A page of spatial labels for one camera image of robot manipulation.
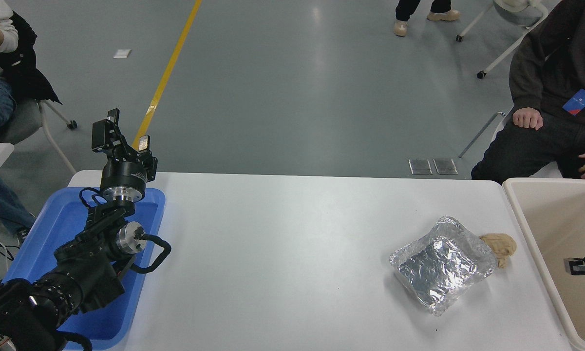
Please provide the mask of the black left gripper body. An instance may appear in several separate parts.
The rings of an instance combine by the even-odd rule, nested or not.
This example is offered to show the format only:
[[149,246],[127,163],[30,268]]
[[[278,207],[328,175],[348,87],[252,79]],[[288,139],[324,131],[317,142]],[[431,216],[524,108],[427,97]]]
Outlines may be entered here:
[[146,169],[138,162],[127,162],[110,158],[103,167],[100,189],[127,187],[144,191]]

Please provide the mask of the badge person's right hand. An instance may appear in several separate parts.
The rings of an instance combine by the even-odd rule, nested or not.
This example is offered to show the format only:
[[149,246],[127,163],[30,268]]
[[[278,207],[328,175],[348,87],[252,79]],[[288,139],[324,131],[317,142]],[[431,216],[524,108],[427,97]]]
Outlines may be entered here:
[[539,130],[544,125],[542,114],[531,107],[513,111],[512,121],[515,126],[526,129]]

